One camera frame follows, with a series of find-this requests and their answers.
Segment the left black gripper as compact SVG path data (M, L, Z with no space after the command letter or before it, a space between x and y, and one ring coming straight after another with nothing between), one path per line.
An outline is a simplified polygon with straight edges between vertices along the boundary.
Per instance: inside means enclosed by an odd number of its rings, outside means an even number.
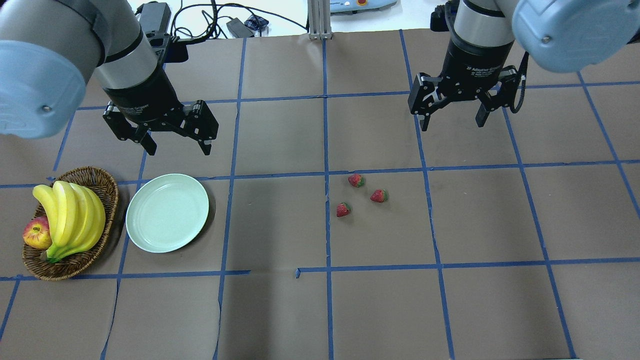
M173 132L198 141L205 156L211 153L211 141L218 137L219 123L208 104L199 99L185 105L166 75L125 89L106 88L110 104L103 119L117 139L140 142L149 156L157 143L148 132Z

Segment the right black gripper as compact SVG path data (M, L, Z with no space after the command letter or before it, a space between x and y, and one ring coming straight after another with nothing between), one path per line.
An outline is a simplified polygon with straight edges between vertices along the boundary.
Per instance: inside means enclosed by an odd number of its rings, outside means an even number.
M476 114L478 128L498 108L517 113L522 107L522 70L505 66L514 43L480 47L462 39L450 39L441 73L419 72L413 80L407 104L410 114L422 116L421 132L427 132L432 114L451 103L480 101Z

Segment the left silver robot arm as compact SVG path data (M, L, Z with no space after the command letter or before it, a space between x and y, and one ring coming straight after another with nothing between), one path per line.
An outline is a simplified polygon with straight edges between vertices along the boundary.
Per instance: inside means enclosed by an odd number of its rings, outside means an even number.
M92 78L109 98L103 120L120 141L154 155L151 132L172 132L211 153L218 122L203 100L183 105L163 68L188 59L169 33L169 5L133 11L125 0L3 0L0 13L0 132L56 135L80 107Z

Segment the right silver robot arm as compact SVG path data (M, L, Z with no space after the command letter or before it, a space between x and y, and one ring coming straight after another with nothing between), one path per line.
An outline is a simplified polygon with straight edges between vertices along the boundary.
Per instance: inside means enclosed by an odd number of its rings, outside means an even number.
M520 111L530 60L578 72L638 43L639 24L637 0L448 0L430 14L430 30L449 34L441 72L414 77L409 112L425 132L434 112L478 100L482 128L497 109Z

